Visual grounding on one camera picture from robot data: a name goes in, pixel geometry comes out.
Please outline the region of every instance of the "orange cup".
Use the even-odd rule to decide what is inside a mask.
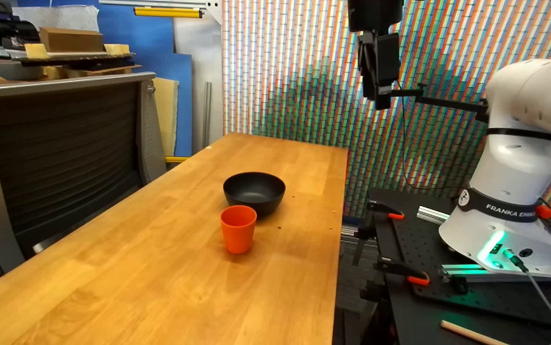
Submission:
[[[256,211],[248,206],[235,205],[222,211],[220,224],[227,251],[233,254],[249,251],[254,237],[256,218]]]

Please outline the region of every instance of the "butcher block tabletop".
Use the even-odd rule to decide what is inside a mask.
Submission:
[[[0,344],[332,342],[345,149],[229,134],[0,278]],[[224,248],[223,182],[286,183],[252,249]]]

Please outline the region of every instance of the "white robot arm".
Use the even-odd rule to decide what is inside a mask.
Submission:
[[[533,275],[551,277],[551,234],[535,214],[551,180],[551,60],[499,70],[486,98],[484,153],[440,236],[489,271],[522,274],[503,254],[512,249]]]

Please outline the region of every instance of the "striped backdrop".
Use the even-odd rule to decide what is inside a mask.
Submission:
[[[402,87],[426,83],[433,97],[478,101],[495,70],[551,58],[551,0],[407,0],[394,29],[402,37]],[[409,99],[374,111],[362,97],[355,49],[344,0],[227,1],[225,133],[349,148],[347,216],[361,215],[369,186],[417,192],[404,173],[416,186],[468,181],[486,126],[468,112]]]

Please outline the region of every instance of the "yellow bar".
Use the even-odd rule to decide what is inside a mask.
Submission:
[[[172,156],[165,156],[164,160],[166,163],[181,163],[183,161],[186,161],[190,157],[172,157]]]
[[[203,17],[203,13],[200,10],[179,11],[177,9],[147,9],[144,7],[135,7],[135,15],[140,15],[144,17],[172,17],[172,18],[202,18]]]

